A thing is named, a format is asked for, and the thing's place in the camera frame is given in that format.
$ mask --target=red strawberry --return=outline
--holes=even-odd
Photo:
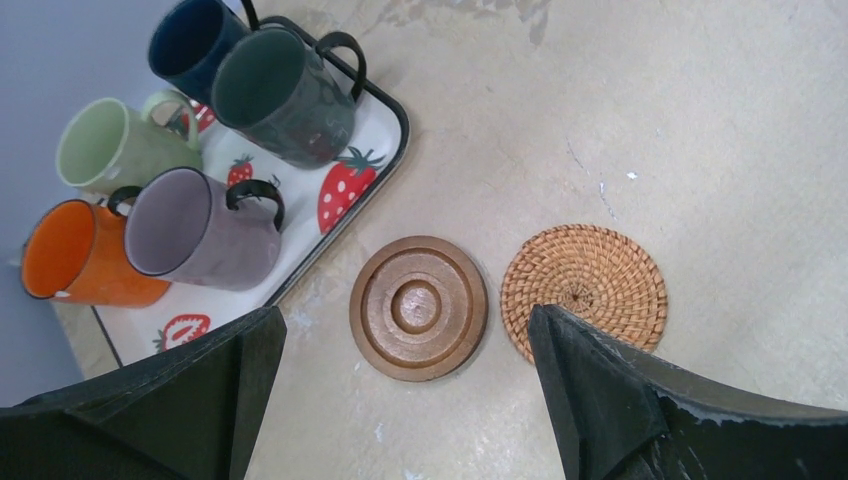
[[[203,335],[209,330],[209,317],[200,314],[177,315],[165,328],[159,330],[159,338],[153,340],[156,351],[178,347]]]
[[[230,173],[227,175],[228,187],[232,187],[238,182],[253,178],[253,165],[250,164],[251,160],[253,160],[253,157],[245,153],[241,156],[241,158],[233,162],[233,166],[230,167]]]
[[[201,105],[194,100],[191,102],[191,106],[194,107],[194,118],[197,119],[197,133],[200,133],[209,125],[215,122],[215,114],[212,113],[212,109],[207,107],[206,105]],[[183,114],[182,116],[183,127],[185,127],[185,131],[188,131],[188,116]]]
[[[365,193],[377,178],[377,167],[386,158],[369,160],[374,150],[363,156],[358,148],[347,148],[352,156],[336,158],[339,163],[327,172],[318,195],[318,228],[322,235],[329,232],[356,199]]]

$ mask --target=gray floor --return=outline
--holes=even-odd
[[[290,336],[249,478],[561,478],[497,298],[521,243],[563,223],[616,229],[660,265],[657,355],[848,409],[848,1],[256,4],[355,35],[413,133],[281,303]],[[365,260],[412,234],[464,248],[492,312],[472,361],[425,384],[371,368],[347,316]],[[111,368],[89,320],[64,317],[83,366]]]

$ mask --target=orange mug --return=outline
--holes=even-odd
[[[146,307],[169,282],[136,272],[124,254],[126,218],[105,207],[68,200],[36,225],[24,249],[21,281],[35,298]]]

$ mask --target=wooden coaster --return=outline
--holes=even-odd
[[[398,380],[446,375],[474,353],[488,317],[483,278],[455,245],[407,237],[377,252],[350,296],[350,328],[371,365]]]
[[[530,310],[556,304],[619,340],[653,352],[668,317],[659,267],[633,240],[593,225],[564,225],[526,241],[501,286],[501,314],[530,363]]]

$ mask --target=black mug handle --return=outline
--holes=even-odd
[[[259,17],[256,16],[256,8],[253,7],[253,2],[250,0],[241,0],[241,6],[244,7],[244,15],[247,17],[247,24],[250,26],[250,29],[254,32],[259,30]],[[238,17],[231,8],[227,8],[234,17]]]
[[[350,96],[353,97],[353,101],[356,102],[359,100],[359,96],[362,95],[362,90],[365,88],[365,76],[367,72],[365,54],[362,53],[362,49],[359,48],[359,44],[356,42],[356,39],[345,32],[330,32],[321,37],[321,40],[318,40],[318,43],[315,44],[315,53],[317,53],[323,60],[327,54],[330,53],[330,50],[336,47],[347,47],[353,50],[353,53],[356,54],[358,67],[356,69],[356,80],[354,80],[353,87],[350,89]]]
[[[270,183],[263,180],[245,180],[239,182],[227,190],[227,208],[238,210],[238,202],[245,198],[270,198],[277,202],[277,213],[274,215],[274,227],[278,232],[283,230],[283,218],[286,215],[286,206],[279,190]]]
[[[129,200],[130,198],[135,198],[140,194],[141,187],[121,187],[112,192],[112,195],[109,195],[109,201],[106,202],[106,208],[108,208],[113,215],[123,217],[121,212],[118,211],[118,205],[124,203],[124,201]]]

